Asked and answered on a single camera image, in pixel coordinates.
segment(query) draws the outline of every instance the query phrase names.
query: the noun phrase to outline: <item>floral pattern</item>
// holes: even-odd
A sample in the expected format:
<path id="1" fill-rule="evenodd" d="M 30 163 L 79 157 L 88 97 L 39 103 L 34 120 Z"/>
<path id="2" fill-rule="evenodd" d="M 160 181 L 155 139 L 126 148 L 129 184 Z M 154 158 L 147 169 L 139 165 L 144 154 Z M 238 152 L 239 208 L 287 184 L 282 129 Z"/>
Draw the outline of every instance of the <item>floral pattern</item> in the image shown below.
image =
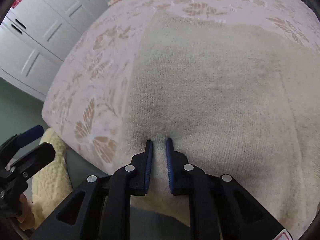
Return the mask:
<path id="1" fill-rule="evenodd" d="M 43 118 L 80 155 L 112 174 L 139 42 L 153 15 L 257 25 L 320 53 L 320 23 L 300 0 L 121 0 L 83 34 L 47 95 Z"/>

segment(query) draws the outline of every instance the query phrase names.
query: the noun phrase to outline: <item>sherpa fabric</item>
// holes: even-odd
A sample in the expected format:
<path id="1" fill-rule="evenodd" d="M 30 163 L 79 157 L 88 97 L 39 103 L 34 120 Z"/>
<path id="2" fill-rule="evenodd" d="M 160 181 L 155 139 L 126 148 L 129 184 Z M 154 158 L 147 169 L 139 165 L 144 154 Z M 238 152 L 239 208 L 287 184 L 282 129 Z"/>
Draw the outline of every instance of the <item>sherpa fabric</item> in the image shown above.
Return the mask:
<path id="1" fill-rule="evenodd" d="M 64 156 L 68 146 L 52 128 L 42 136 L 40 144 L 43 142 L 52 144 L 56 155 L 53 162 L 32 177 L 32 212 L 36 220 L 35 228 L 38 228 L 72 191 Z"/>

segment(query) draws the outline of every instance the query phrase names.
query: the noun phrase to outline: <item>metal screw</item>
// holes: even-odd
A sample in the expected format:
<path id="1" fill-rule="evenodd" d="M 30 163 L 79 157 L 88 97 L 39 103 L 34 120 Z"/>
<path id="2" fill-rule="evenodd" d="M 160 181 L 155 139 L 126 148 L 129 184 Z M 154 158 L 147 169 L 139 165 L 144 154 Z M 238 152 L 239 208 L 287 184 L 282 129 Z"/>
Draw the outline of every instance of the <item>metal screw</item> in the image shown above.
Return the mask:
<path id="1" fill-rule="evenodd" d="M 130 172 L 130 171 L 134 171 L 135 167 L 133 165 L 127 165 L 124 169 L 125 171 Z"/>
<path id="2" fill-rule="evenodd" d="M 183 166 L 183 168 L 186 170 L 186 171 L 192 171 L 193 170 L 193 165 L 191 164 L 186 164 Z"/>
<path id="3" fill-rule="evenodd" d="M 87 181 L 90 182 L 90 183 L 93 183 L 97 180 L 97 176 L 95 175 L 90 175 L 88 178 L 87 178 Z"/>
<path id="4" fill-rule="evenodd" d="M 230 182 L 232 180 L 232 177 L 229 174 L 222 175 L 222 180 L 225 182 Z"/>
<path id="5" fill-rule="evenodd" d="M 5 195 L 5 191 L 2 190 L 1 193 L 0 193 L 0 199 L 3 199 L 3 198 L 4 198 L 4 195 Z"/>

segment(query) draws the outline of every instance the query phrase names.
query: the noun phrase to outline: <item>sticker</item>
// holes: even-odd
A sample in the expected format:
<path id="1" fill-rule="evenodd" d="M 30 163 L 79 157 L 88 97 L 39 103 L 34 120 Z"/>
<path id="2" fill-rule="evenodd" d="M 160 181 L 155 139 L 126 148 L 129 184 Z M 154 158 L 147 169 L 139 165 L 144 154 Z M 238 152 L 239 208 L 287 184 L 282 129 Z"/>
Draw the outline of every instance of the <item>sticker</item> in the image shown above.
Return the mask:
<path id="1" fill-rule="evenodd" d="M 16 6 L 21 3 L 22 0 L 15 0 L 14 3 L 12 4 L 11 8 L 14 9 Z"/>
<path id="2" fill-rule="evenodd" d="M 292 240 L 288 231 L 283 229 L 273 240 Z"/>

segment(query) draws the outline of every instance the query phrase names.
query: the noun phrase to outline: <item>blue handle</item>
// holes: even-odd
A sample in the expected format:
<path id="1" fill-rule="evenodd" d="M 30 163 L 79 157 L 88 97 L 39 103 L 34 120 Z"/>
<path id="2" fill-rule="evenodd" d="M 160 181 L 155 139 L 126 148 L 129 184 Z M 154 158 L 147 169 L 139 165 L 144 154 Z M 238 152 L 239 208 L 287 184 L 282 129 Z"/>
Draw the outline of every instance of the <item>blue handle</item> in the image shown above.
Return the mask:
<path id="1" fill-rule="evenodd" d="M 16 139 L 16 146 L 23 148 L 29 143 L 40 138 L 44 133 L 44 129 L 41 125 L 37 125 L 30 130 L 20 134 Z"/>

